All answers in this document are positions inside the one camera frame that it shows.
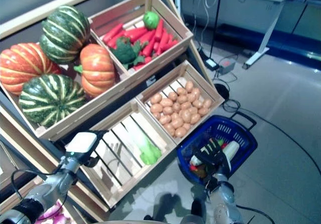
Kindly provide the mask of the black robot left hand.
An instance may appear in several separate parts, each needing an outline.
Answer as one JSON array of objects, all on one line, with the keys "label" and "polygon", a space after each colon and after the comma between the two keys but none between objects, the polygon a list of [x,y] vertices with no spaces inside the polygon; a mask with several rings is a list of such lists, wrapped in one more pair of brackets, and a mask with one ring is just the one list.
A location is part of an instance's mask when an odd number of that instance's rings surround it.
[{"label": "black robot left hand", "polygon": [[99,157],[92,157],[91,154],[95,151],[95,149],[97,148],[100,140],[102,140],[103,136],[109,132],[109,130],[93,130],[90,131],[90,133],[94,133],[96,136],[96,139],[94,140],[93,144],[91,145],[91,147],[89,148],[88,151],[88,159],[87,161],[84,162],[84,166],[88,167],[88,168],[93,168],[99,161]]}]

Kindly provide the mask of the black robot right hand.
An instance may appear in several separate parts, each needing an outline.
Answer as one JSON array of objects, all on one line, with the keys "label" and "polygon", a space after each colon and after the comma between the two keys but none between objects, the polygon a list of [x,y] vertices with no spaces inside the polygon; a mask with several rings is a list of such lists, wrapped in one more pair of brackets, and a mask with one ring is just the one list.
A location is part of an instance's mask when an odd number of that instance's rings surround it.
[{"label": "black robot right hand", "polygon": [[193,154],[205,164],[208,175],[219,173],[229,176],[228,159],[215,139],[210,138],[202,148],[193,147]]}]

